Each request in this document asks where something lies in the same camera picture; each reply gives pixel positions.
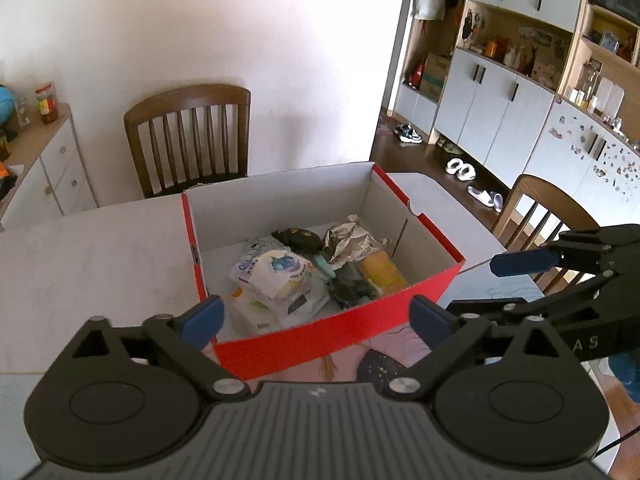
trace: bottle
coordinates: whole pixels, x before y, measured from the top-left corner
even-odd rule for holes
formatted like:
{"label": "bottle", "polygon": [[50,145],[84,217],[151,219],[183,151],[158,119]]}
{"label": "bottle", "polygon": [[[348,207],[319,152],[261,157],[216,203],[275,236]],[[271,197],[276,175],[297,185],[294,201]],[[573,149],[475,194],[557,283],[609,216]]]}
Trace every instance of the bottle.
{"label": "bottle", "polygon": [[27,97],[24,94],[14,92],[15,114],[18,117],[18,127],[24,131],[31,122],[27,115]]}
{"label": "bottle", "polygon": [[582,107],[586,108],[591,101],[593,92],[600,76],[600,69],[602,63],[597,62],[594,59],[590,59],[587,64],[582,67],[582,73],[580,74],[580,80],[578,81],[578,90],[584,92],[584,98],[582,101]]}

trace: wooden chair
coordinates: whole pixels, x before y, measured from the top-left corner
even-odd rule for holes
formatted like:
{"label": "wooden chair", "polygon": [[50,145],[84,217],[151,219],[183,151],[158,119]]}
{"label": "wooden chair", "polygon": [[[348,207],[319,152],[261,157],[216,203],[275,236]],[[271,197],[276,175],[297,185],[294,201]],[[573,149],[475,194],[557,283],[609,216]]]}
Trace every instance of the wooden chair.
{"label": "wooden chair", "polygon": [[[556,236],[558,236],[563,225],[566,225],[572,230],[597,229],[600,227],[591,215],[589,215],[589,213],[587,213],[573,198],[567,195],[567,193],[546,180],[542,180],[536,176],[522,174],[516,180],[516,183],[514,184],[513,189],[511,189],[506,203],[502,208],[500,216],[498,216],[498,219],[495,221],[495,224],[491,229],[492,234],[496,238],[499,238],[504,233],[511,219],[511,214],[523,195],[530,197],[533,200],[533,205],[529,208],[529,211],[524,215],[524,218],[517,225],[515,231],[507,241],[504,246],[506,249],[511,249],[516,240],[523,234],[527,223],[531,220],[531,217],[538,205],[541,205],[546,209],[545,215],[538,225],[533,228],[533,231],[524,241],[523,245],[519,248],[514,248],[514,250],[529,249],[535,243],[536,238],[540,236],[540,232],[546,222],[551,218],[551,215],[556,216],[560,221],[554,228],[553,232],[546,238],[548,241],[552,241]],[[551,279],[550,283],[543,289],[543,292],[548,294],[553,291],[556,285],[564,279],[567,272],[568,269],[560,269],[553,279]],[[533,281],[536,283],[539,282],[544,275],[544,272],[537,274]],[[570,284],[573,285],[578,283],[583,276],[584,273],[580,272],[571,280]]]}
{"label": "wooden chair", "polygon": [[[175,90],[169,90],[161,94],[145,99],[141,103],[135,105],[131,110],[124,114],[124,128],[127,132],[131,155],[138,173],[140,186],[145,198],[153,196],[161,196],[173,193],[183,192],[194,184],[208,184],[210,182],[220,182],[223,180],[231,180],[246,176],[247,174],[247,154],[248,154],[248,137],[249,137],[249,113],[251,104],[251,92],[245,88],[224,84],[204,84],[196,86],[186,86]],[[238,136],[237,142],[237,163],[236,168],[230,164],[230,142],[228,134],[228,121],[226,106],[235,105],[238,107],[237,124]],[[216,171],[216,151],[220,154],[220,146],[216,150],[216,137],[214,132],[214,122],[211,115],[211,107],[220,107],[220,140],[222,140],[222,163],[224,172]],[[202,117],[204,117],[204,136],[206,138],[206,150],[209,157],[208,164],[203,163],[202,144],[200,137],[200,126],[198,124],[198,108],[203,108]],[[184,135],[183,111],[188,110],[190,117],[191,133],[193,136],[193,151],[195,152],[196,174],[193,178],[191,170],[193,170],[193,155],[188,147],[187,139]],[[177,130],[178,145],[180,146],[180,159],[182,161],[182,170],[176,165],[174,157],[174,140],[170,129],[170,121],[174,122]],[[159,126],[159,120],[162,120],[162,130],[164,132],[164,147],[160,146],[156,137],[156,126],[154,119]],[[152,179],[146,165],[145,153],[143,151],[143,143],[139,126],[148,124],[148,136],[150,140],[150,151],[153,155],[154,167],[158,178],[159,192],[154,192]],[[168,175],[171,182],[167,184],[165,179],[166,165],[163,161],[168,162]]]}

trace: white sideboard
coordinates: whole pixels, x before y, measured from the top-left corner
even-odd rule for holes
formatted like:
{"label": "white sideboard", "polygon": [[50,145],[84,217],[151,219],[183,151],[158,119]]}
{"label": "white sideboard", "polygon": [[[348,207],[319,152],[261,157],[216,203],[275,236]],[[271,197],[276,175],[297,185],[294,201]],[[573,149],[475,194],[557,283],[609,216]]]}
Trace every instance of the white sideboard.
{"label": "white sideboard", "polygon": [[31,126],[9,144],[11,156],[4,164],[24,169],[0,200],[0,230],[32,226],[97,207],[71,111],[66,104],[59,106],[57,121],[44,125],[33,116]]}

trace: plastic bag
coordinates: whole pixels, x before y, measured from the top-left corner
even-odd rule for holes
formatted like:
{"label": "plastic bag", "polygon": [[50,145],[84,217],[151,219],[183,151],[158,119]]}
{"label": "plastic bag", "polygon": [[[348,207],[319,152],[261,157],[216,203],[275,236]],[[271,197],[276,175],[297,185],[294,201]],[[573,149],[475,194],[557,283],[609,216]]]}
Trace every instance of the plastic bag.
{"label": "plastic bag", "polygon": [[281,319],[310,289],[313,272],[308,260],[287,250],[275,238],[266,237],[250,241],[230,276]]}

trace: cardboard box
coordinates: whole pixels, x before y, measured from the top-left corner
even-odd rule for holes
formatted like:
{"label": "cardboard box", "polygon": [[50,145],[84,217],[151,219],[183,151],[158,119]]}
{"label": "cardboard box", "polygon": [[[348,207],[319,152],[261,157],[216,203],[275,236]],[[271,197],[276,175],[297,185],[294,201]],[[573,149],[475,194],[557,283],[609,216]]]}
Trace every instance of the cardboard box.
{"label": "cardboard box", "polygon": [[438,101],[444,88],[444,80],[449,72],[449,63],[450,59],[447,57],[429,54],[422,72],[420,92]]}
{"label": "cardboard box", "polygon": [[182,196],[201,298],[236,288],[229,269],[246,241],[288,227],[326,229],[357,214],[370,232],[392,240],[387,251],[412,284],[397,294],[342,312],[329,302],[316,320],[242,338],[229,317],[213,341],[226,369],[248,380],[347,348],[408,321],[415,294],[437,301],[463,265],[460,252],[372,162],[285,171],[199,186]]}

